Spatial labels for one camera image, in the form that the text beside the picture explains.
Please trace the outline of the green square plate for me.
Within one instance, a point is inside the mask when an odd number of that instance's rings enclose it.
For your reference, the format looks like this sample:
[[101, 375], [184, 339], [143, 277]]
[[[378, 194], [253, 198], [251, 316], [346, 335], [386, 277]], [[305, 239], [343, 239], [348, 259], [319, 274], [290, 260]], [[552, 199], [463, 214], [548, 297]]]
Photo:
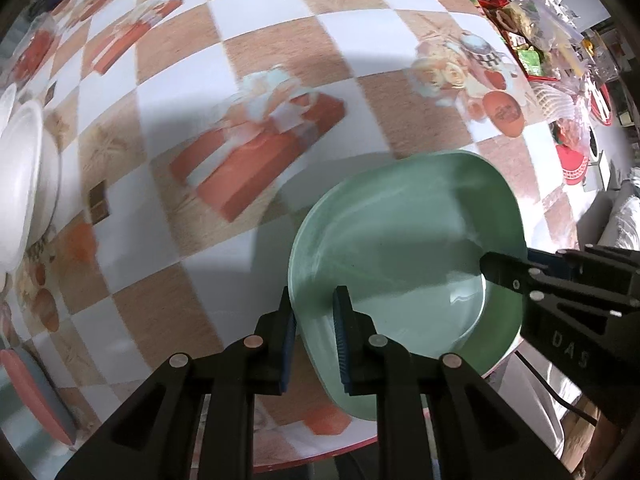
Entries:
[[518, 201], [490, 162], [466, 151], [414, 155], [350, 177], [324, 194], [300, 226], [288, 292], [308, 358], [329, 398], [371, 420], [373, 396], [341, 382], [332, 296], [346, 286], [355, 310], [409, 351], [460, 354], [486, 375], [515, 346], [521, 297], [480, 272], [480, 258], [526, 254]]

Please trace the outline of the pink square plate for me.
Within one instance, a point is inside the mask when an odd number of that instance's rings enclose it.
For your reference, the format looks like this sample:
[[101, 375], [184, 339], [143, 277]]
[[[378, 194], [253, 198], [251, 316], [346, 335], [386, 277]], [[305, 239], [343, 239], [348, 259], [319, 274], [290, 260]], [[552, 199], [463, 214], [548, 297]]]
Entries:
[[40, 400], [35, 387], [30, 382], [26, 366], [23, 363], [21, 356], [17, 353], [18, 349], [19, 348], [3, 349], [1, 351], [1, 364], [6, 370], [6, 374], [8, 374], [11, 384], [23, 404], [32, 412], [35, 419], [37, 419], [38, 422], [40, 422], [40, 425], [43, 426], [43, 429], [46, 430], [53, 439], [55, 439], [51, 434], [51, 432], [55, 430], [55, 420], [52, 419], [51, 415], [47, 412], [47, 409]]

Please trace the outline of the white paper bowl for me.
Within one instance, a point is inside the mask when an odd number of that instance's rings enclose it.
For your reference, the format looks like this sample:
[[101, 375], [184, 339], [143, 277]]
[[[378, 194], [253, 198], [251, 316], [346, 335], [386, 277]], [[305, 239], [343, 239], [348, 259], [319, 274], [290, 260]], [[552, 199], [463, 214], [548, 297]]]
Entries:
[[26, 246], [38, 242], [50, 226], [60, 186], [60, 153], [55, 137], [43, 129], [40, 166], [35, 192], [34, 212]]
[[0, 136], [6, 130], [6, 126], [12, 116], [16, 100], [17, 86], [9, 84], [0, 96]]
[[24, 103], [1, 136], [1, 269], [20, 264], [29, 236], [42, 151], [41, 105]]

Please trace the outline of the blue square plate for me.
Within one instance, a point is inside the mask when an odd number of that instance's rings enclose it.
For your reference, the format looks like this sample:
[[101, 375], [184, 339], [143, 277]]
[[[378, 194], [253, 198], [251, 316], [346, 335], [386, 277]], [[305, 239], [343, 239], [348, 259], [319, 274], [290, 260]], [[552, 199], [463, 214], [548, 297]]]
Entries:
[[74, 444], [78, 434], [76, 422], [56, 392], [52, 382], [50, 382], [38, 362], [27, 350], [19, 348], [17, 353], [21, 356], [26, 366], [30, 382], [35, 387], [40, 400], [51, 415], [51, 418], [55, 420], [55, 430], [51, 432], [52, 436], [66, 445]]

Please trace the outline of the white paper bowl back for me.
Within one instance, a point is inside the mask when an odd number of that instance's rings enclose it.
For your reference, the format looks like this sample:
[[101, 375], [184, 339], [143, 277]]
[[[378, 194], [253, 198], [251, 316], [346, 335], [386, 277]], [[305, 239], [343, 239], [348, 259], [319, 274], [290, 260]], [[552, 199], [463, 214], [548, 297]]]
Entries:
[[0, 136], [6, 130], [6, 126], [12, 116], [16, 100], [17, 86], [9, 84], [0, 96]]

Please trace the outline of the patterned checkered tablecloth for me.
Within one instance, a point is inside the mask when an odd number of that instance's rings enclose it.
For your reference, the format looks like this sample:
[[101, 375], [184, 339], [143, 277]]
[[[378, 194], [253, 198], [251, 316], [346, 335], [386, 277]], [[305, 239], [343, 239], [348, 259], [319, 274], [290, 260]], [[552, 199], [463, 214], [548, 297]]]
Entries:
[[506, 178], [529, 244], [570, 246], [570, 188], [532, 89], [469, 0], [66, 0], [17, 93], [61, 171], [1, 279], [1, 340], [88, 437], [168, 356], [206, 356], [280, 299], [308, 209], [412, 154]]

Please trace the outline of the glass bowl of tomatoes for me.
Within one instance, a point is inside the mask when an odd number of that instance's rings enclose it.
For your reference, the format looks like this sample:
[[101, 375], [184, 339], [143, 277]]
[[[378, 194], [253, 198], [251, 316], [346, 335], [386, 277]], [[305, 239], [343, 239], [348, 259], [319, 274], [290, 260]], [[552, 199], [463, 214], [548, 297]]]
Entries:
[[51, 49], [57, 29], [50, 13], [41, 13], [34, 19], [10, 58], [9, 84], [16, 84], [17, 89], [21, 89], [34, 76]]

